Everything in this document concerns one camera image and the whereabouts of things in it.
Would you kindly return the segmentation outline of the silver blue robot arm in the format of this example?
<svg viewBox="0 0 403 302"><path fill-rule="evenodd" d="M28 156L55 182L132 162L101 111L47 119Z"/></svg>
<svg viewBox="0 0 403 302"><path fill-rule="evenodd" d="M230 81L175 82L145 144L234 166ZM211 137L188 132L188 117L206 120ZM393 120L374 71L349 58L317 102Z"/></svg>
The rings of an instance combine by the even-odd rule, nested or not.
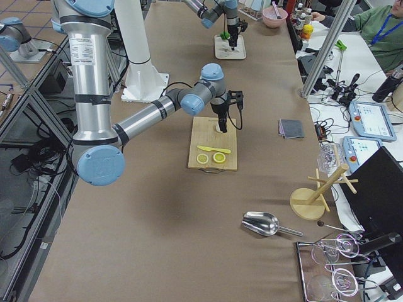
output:
<svg viewBox="0 0 403 302"><path fill-rule="evenodd" d="M236 0L214 1L212 8L196 0L184 1L184 3L194 11L201 19L205 28L211 28L213 24L224 14L227 22L227 41L231 50L235 50L239 34L246 31L247 22L238 16L238 2Z"/></svg>
<svg viewBox="0 0 403 302"><path fill-rule="evenodd" d="M243 104L241 91L230 91L221 66L209 63L188 89L167 89L167 75L152 65L138 1L53 1L55 30L69 37L78 130L72 139L72 163L78 176L94 186L115 182L123 173L123 146L133 137L182 109L197 115L209 104L227 129L229 107ZM129 99L148 101L144 109L111 122L107 38L116 16L125 46Z"/></svg>

